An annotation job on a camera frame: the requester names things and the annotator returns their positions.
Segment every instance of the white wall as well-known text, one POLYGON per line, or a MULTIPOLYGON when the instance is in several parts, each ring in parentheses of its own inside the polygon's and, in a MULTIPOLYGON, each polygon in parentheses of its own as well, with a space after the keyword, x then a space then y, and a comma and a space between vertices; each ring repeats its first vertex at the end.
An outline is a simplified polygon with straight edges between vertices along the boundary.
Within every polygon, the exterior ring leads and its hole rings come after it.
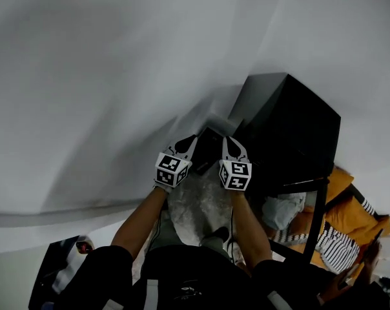
POLYGON ((0 252, 69 230, 13 214, 142 199, 172 136, 229 113, 277 2, 0 0, 0 252))
POLYGON ((390 0, 280 0, 262 72, 292 74, 341 115, 336 162, 390 214, 390 0))
POLYGON ((0 310, 27 309, 47 248, 0 254, 0 310))

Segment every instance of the floor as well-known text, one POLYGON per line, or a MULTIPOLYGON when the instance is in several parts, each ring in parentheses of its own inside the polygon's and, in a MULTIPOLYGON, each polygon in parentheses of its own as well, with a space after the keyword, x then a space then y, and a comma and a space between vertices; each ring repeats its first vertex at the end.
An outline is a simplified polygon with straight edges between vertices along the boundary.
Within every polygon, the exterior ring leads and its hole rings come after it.
MULTIPOLYGON (((221 186, 219 163, 216 162, 203 176, 190 173, 168 197, 170 216, 182 242, 199 245, 200 240, 221 226, 231 227, 231 201, 221 186)), ((133 282, 140 278, 149 236, 133 268, 133 282)))

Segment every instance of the gloved hand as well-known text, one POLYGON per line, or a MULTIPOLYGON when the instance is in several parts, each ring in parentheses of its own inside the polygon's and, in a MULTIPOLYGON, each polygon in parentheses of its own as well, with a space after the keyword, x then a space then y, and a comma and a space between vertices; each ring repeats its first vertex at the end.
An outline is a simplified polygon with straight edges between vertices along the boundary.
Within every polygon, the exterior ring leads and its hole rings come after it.
POLYGON ((245 191, 251 180, 252 165, 247 150, 232 137, 225 137, 222 143, 220 178, 226 189, 245 191))
POLYGON ((188 138, 172 142, 158 156, 156 161, 155 186, 168 193, 188 176, 198 137, 194 134, 188 138))

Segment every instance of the reflective strip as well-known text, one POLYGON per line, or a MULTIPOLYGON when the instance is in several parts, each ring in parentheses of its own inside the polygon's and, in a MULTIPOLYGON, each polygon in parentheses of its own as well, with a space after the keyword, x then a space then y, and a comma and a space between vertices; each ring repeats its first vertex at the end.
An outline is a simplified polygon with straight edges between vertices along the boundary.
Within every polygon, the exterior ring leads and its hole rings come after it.
POLYGON ((146 300, 143 310, 156 310, 158 308, 158 281, 148 279, 146 286, 146 300))
POLYGON ((122 310, 122 309, 123 309, 122 305, 116 303, 113 300, 109 300, 108 302, 106 302, 106 305, 102 310, 122 310))
POLYGON ((293 310, 287 301, 285 301, 276 291, 269 293, 267 298, 277 310, 293 310))

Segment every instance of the forearm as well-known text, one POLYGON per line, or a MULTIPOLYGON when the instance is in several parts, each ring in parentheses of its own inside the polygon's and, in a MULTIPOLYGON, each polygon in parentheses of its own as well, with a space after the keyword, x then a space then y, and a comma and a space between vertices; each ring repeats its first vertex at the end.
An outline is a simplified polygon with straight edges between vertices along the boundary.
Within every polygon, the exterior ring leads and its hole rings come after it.
POLYGON ((166 198, 167 193, 155 187, 116 232, 112 245, 125 248, 135 259, 158 219, 166 198))
POLYGON ((230 191, 237 242, 249 269, 272 259, 268 237, 252 212, 243 192, 230 191))

